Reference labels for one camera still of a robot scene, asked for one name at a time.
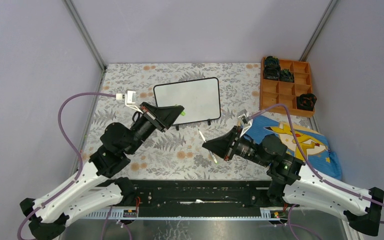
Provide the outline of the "small black-framed whiteboard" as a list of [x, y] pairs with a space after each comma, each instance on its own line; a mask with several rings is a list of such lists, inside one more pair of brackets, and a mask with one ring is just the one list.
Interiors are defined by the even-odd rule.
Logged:
[[218, 120], [221, 115], [221, 93], [216, 77], [158, 84], [153, 87], [158, 107], [183, 106], [182, 114], [174, 122], [185, 124]]

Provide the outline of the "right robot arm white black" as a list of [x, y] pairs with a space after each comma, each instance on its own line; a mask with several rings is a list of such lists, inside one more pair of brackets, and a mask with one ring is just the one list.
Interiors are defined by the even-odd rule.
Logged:
[[275, 134], [256, 143], [242, 128], [234, 126], [223, 136], [207, 140], [202, 147], [225, 161], [240, 156], [266, 167], [271, 177], [267, 201], [310, 207], [344, 221], [365, 235], [379, 234], [384, 191], [377, 187], [359, 188], [324, 173], [314, 173], [303, 160], [287, 152], [287, 146]]

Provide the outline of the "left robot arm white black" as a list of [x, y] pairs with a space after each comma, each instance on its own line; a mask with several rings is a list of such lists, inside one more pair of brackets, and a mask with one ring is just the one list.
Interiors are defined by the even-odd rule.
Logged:
[[157, 107], [143, 102], [137, 112], [139, 117], [130, 128], [119, 122], [109, 124], [100, 138], [102, 145], [73, 176], [45, 196], [25, 198], [20, 203], [34, 238], [53, 240], [91, 212], [132, 204], [137, 197], [136, 189], [127, 177], [117, 178], [102, 190], [84, 193], [113, 178], [131, 162], [128, 156], [155, 130], [168, 130], [183, 111], [181, 105]]

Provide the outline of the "floral patterned table mat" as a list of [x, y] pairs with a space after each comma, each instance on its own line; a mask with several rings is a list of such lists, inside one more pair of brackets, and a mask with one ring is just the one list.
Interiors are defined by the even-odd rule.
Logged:
[[154, 105], [154, 86], [215, 77], [220, 87], [220, 118], [208, 124], [196, 122], [155, 131], [130, 155], [121, 177], [151, 180], [267, 180], [266, 169], [240, 157], [214, 161], [202, 148], [202, 139], [227, 133], [237, 121], [237, 112], [255, 113], [260, 107], [259, 63], [113, 63], [107, 66], [87, 140], [81, 152], [84, 161], [101, 145], [100, 137], [113, 122], [127, 127], [134, 111], [112, 98], [133, 90], [138, 103]]

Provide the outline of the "orange wooden compartment tray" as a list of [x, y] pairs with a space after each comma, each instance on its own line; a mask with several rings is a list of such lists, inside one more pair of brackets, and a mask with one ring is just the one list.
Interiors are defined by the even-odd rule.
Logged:
[[294, 82], [264, 79], [264, 59], [261, 60], [259, 109], [263, 110], [275, 104], [287, 106], [291, 115], [310, 118], [313, 111], [297, 109], [297, 97], [301, 94], [314, 94], [311, 66], [306, 61], [279, 59], [281, 70], [289, 69], [294, 75]]

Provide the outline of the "black object tray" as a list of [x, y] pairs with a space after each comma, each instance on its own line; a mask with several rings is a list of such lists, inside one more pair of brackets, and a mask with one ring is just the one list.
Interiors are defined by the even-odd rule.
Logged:
[[268, 66], [279, 66], [280, 65], [280, 61], [279, 61], [279, 59], [277, 57], [267, 56], [264, 59], [263, 65], [264, 65], [265, 68], [268, 67]]
[[275, 80], [278, 81], [281, 75], [280, 65], [271, 64], [266, 65], [263, 69], [263, 78], [266, 80]]
[[295, 82], [294, 73], [291, 72], [289, 69], [282, 69], [279, 74], [279, 80], [281, 82], [294, 83]]
[[296, 106], [299, 110], [313, 111], [317, 102], [317, 97], [313, 93], [305, 93], [296, 97]]

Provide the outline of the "blue yellow cartoon cloth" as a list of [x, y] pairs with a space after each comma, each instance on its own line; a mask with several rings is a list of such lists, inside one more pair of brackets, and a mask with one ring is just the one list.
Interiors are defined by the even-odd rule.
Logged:
[[287, 147], [286, 153], [300, 160], [307, 158], [312, 166], [337, 180], [342, 179], [342, 168], [336, 153], [331, 151], [327, 138], [317, 131], [293, 125], [295, 136], [288, 122], [277, 122], [265, 116], [253, 120], [246, 134], [259, 144], [265, 136], [274, 134]]

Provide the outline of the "black object tray right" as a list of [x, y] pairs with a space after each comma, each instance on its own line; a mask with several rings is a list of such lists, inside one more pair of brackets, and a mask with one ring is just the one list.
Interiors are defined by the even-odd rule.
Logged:
[[317, 97], [313, 93], [305, 93], [296, 97], [296, 106], [299, 110], [313, 111], [317, 102]]

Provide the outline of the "black object tray middle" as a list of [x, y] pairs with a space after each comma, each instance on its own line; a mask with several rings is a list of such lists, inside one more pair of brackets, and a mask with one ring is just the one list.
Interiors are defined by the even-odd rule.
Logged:
[[279, 80], [281, 82], [294, 83], [295, 82], [294, 73], [291, 72], [289, 69], [282, 69], [279, 74]]

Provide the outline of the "black object tray top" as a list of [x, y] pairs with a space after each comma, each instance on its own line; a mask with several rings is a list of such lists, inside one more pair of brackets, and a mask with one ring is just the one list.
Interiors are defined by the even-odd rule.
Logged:
[[279, 61], [279, 59], [277, 57], [267, 56], [264, 59], [263, 65], [264, 65], [265, 68], [268, 67], [268, 66], [279, 66], [280, 65], [280, 61]]

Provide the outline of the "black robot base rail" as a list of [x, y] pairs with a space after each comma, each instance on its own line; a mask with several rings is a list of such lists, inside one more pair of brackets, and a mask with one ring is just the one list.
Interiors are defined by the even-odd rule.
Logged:
[[139, 180], [132, 179], [133, 195], [117, 209], [138, 210], [140, 218], [258, 218], [261, 209], [280, 212], [289, 203], [269, 199], [269, 180]]

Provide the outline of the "left aluminium frame post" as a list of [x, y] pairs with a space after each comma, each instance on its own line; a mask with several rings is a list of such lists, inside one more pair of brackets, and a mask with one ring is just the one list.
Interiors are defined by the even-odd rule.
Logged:
[[72, 18], [74, 24], [77, 27], [77, 30], [79, 31], [79, 34], [83, 38], [87, 48], [89, 49], [93, 59], [97, 63], [98, 67], [101, 71], [105, 72], [107, 65], [105, 64], [105, 61], [103, 60], [101, 54], [99, 53], [98, 48], [96, 47], [84, 21], [82, 20], [82, 17], [80, 13], [78, 12], [75, 3], [73, 0], [62, 0], [64, 3], [68, 14]]

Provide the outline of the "aluminium frame post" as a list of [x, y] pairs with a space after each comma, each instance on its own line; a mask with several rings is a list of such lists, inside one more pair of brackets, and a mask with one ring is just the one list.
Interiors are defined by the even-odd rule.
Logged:
[[311, 50], [313, 49], [314, 45], [316, 44], [316, 41], [318, 40], [320, 34], [324, 30], [326, 24], [328, 23], [331, 15], [333, 14], [335, 8], [337, 7], [340, 0], [330, 0], [326, 9], [324, 10], [320, 20], [318, 21], [310, 39], [308, 40], [299, 60], [301, 62], [306, 62]]
[[103, 60], [101, 54], [99, 53], [98, 48], [96, 47], [84, 21], [82, 20], [82, 17], [80, 13], [78, 12], [75, 3], [73, 0], [62, 0], [64, 3], [68, 14], [72, 18], [74, 24], [77, 27], [77, 30], [79, 31], [79, 34], [83, 38], [87, 48], [89, 49], [93, 59], [97, 63], [98, 67], [101, 71], [105, 72], [107, 65], [105, 64], [105, 61]]

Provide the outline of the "right aluminium frame post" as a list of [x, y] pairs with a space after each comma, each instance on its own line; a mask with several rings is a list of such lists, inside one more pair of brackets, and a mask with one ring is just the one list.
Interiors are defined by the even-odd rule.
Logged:
[[314, 45], [316, 44], [316, 41], [318, 40], [320, 34], [324, 30], [326, 24], [328, 23], [331, 15], [333, 14], [335, 8], [337, 7], [340, 0], [330, 0], [326, 9], [324, 10], [320, 20], [318, 21], [310, 39], [308, 40], [299, 60], [301, 62], [306, 62], [311, 50], [313, 49]]

